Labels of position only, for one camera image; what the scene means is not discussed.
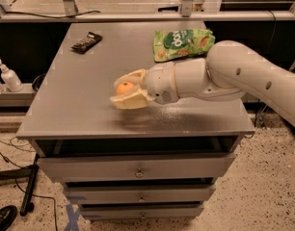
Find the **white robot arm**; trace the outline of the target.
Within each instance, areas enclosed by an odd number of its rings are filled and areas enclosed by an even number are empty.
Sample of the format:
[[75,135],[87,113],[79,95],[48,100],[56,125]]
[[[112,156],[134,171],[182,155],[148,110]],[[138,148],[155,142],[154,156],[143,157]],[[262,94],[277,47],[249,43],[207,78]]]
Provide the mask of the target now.
[[121,86],[126,91],[110,98],[118,109],[140,109],[151,101],[165,105],[188,97],[231,101],[249,93],[295,127],[295,73],[232,40],[214,44],[204,58],[132,71],[115,81],[116,89]]

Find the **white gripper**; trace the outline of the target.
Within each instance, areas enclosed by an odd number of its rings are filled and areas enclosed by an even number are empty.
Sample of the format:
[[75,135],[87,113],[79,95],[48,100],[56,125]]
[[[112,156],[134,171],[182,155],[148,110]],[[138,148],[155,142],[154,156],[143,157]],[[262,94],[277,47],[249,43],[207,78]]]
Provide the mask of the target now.
[[125,94],[110,98],[117,109],[141,109],[152,100],[162,105],[179,100],[175,86],[174,62],[156,64],[149,71],[146,69],[132,71],[115,81],[115,88],[120,85],[133,88]]

